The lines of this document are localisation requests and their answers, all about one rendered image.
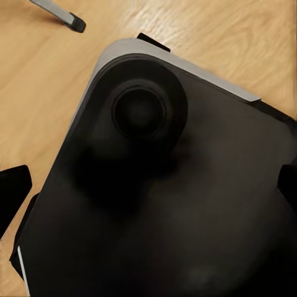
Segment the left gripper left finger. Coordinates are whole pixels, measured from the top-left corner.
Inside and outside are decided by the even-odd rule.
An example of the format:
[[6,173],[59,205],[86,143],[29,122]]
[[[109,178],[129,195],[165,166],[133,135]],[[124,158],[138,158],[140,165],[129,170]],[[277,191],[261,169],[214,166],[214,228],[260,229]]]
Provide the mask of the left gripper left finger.
[[27,165],[0,171],[0,239],[32,188]]

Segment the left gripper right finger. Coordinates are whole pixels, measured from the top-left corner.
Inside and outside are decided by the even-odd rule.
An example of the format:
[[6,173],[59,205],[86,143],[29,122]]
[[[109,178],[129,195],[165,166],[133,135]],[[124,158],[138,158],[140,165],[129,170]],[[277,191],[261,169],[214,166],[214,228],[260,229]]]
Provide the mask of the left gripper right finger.
[[297,214],[297,167],[282,165],[277,186]]

